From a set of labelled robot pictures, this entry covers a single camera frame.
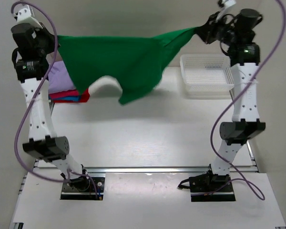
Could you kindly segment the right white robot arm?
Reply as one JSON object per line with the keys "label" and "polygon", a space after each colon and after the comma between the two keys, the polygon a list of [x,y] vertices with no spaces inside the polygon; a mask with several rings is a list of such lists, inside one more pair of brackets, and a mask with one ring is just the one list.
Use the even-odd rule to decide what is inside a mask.
{"label": "right white robot arm", "polygon": [[242,9],[230,22],[226,21],[226,16],[216,21],[218,15],[211,15],[203,26],[198,27],[197,35],[206,44],[219,41],[228,46],[224,54],[230,58],[235,103],[232,120],[220,124],[222,143],[210,165],[211,175],[204,179],[204,186],[210,191],[221,186],[220,177],[229,176],[231,163],[242,146],[266,128],[260,121],[256,80],[252,79],[260,64],[260,48],[253,41],[253,28],[263,16],[254,9]]}

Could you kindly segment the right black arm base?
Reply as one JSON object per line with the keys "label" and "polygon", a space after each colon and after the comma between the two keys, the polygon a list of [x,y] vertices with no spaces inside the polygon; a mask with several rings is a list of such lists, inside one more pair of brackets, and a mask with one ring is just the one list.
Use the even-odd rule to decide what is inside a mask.
{"label": "right black arm base", "polygon": [[192,202],[236,201],[231,177],[215,175],[210,170],[181,181],[177,188],[190,190]]}

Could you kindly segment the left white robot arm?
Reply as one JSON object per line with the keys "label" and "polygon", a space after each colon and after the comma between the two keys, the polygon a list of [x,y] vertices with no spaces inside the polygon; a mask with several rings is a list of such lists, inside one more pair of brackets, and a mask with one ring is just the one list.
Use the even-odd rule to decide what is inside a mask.
{"label": "left white robot arm", "polygon": [[51,66],[46,56],[54,52],[54,36],[44,26],[20,23],[12,27],[12,37],[17,44],[12,61],[27,104],[25,117],[29,118],[28,142],[23,151],[37,160],[51,163],[61,171],[61,176],[80,189],[90,185],[83,165],[71,154],[69,141],[57,136],[51,119],[47,76]]}

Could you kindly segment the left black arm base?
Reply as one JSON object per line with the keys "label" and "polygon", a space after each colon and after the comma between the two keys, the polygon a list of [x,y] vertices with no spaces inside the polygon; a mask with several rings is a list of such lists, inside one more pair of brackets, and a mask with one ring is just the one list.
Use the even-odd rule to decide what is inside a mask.
{"label": "left black arm base", "polygon": [[72,182],[64,182],[61,187],[60,200],[93,200],[104,199],[105,174],[88,173],[89,177],[77,178]]}

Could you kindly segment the green t shirt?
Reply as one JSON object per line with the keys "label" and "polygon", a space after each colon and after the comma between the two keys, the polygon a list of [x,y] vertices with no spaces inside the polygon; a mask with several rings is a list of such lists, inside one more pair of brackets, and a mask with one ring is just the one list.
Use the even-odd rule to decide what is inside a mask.
{"label": "green t shirt", "polygon": [[195,34],[192,27],[154,37],[59,35],[58,52],[78,92],[110,76],[120,85],[119,103],[125,105],[158,85],[165,68]]}

